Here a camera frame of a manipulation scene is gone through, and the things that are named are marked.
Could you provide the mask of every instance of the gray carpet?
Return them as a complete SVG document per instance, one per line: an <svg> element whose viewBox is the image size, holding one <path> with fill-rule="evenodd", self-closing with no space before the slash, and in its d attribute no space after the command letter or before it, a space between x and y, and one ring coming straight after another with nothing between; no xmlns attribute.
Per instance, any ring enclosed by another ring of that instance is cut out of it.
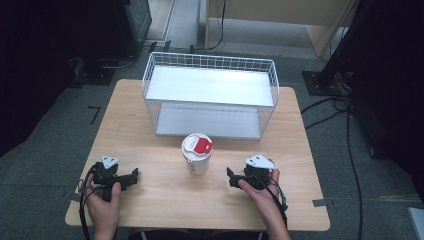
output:
<svg viewBox="0 0 424 240"><path fill-rule="evenodd" d="M0 159L0 239L83 239L80 227L65 223L69 200L64 195L78 184L116 82L141 79L147 57L143 52L131 66L118 69L110 86L66 89L29 139ZM301 109L323 99L309 96L301 72L320 71L325 61L250 57L275 61L280 85L295 89ZM101 107L93 124L96 110L88 106ZM332 104L325 103L306 112L303 120L309 125L334 112ZM357 239L359 201L346 122L346 113L339 114L307 130L323 195L334 206L328 207L328 231L291 231L293 239ZM407 208L424 206L410 176L390 160L372 159L354 115L350 122L352 154L363 197L362 239L416 239ZM116 239L126 239L129 231L120 228Z"/></svg>

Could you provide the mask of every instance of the finger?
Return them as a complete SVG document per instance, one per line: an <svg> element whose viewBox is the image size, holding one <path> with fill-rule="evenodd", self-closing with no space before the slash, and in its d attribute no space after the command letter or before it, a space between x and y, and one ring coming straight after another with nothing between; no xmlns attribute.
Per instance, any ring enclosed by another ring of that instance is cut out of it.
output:
<svg viewBox="0 0 424 240"><path fill-rule="evenodd" d="M119 207L119 197L121 196L121 184L116 182L112 187L112 199L110 203L115 207Z"/></svg>
<svg viewBox="0 0 424 240"><path fill-rule="evenodd" d="M90 175L88 176L87 182L85 183L85 197L87 197L89 194L91 194L91 192L93 192L93 190L90 188L91 182L93 181L93 179L94 179L94 174L90 173Z"/></svg>
<svg viewBox="0 0 424 240"><path fill-rule="evenodd" d="M97 202L99 202L99 201L103 201L103 199L99 195L97 195L97 193L93 193L93 194L86 196L86 202L87 202L87 205L89 205L89 206L91 204L97 205L98 204Z"/></svg>
<svg viewBox="0 0 424 240"><path fill-rule="evenodd" d="M243 179L240 179L238 181L238 184L239 184L240 188L243 189L247 194L249 194L249 196L251 198L253 198L255 196L256 189L253 188L248 182L246 182Z"/></svg>
<svg viewBox="0 0 424 240"><path fill-rule="evenodd" d="M273 169L272 173L271 173L271 178L278 183L279 179L280 179L280 170L277 169Z"/></svg>
<svg viewBox="0 0 424 240"><path fill-rule="evenodd" d="M85 183L85 186L86 187L90 186L93 179L94 179L94 174L90 173L90 175L88 176L87 182Z"/></svg>

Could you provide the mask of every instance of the wooden table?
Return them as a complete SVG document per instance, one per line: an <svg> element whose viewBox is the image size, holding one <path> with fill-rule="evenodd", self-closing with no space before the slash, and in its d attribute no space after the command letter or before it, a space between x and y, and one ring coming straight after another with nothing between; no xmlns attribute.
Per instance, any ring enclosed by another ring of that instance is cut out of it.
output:
<svg viewBox="0 0 424 240"><path fill-rule="evenodd" d="M138 184L121 194L120 226L264 230L254 203L242 190L230 187L226 175L226 167L240 174L244 159L261 153L281 171L288 228L325 231L330 227L326 207L312 203L323 196L293 89L280 89L279 103L260 141L212 139L214 150L204 175L189 173L181 153L183 139L156 136L141 81L121 80L81 178L102 154L121 159L118 175L139 168ZM71 202L67 224L81 224L78 207Z"/></svg>

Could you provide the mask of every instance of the cup lid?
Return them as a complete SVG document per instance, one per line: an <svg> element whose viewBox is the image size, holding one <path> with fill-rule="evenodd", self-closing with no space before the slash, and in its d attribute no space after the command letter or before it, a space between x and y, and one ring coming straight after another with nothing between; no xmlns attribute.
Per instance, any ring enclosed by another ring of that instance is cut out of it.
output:
<svg viewBox="0 0 424 240"><path fill-rule="evenodd" d="M203 155L212 151L213 144L207 138L202 138L197 135L188 136L184 141L184 149L189 152L194 152L197 155Z"/></svg>

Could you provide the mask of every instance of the white controller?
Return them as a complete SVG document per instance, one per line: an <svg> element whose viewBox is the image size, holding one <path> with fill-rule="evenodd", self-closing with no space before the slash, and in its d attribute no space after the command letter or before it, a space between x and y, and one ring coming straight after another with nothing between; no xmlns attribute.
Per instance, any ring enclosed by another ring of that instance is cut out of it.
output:
<svg viewBox="0 0 424 240"><path fill-rule="evenodd" d="M277 165L269 161L266 157L261 154L249 157L244 162L255 168L266 168L266 169L277 169Z"/></svg>
<svg viewBox="0 0 424 240"><path fill-rule="evenodd" d="M111 168L113 165L119 162L119 158L110 157L106 155L102 155L100 159L102 160L103 165L105 166L106 169Z"/></svg>

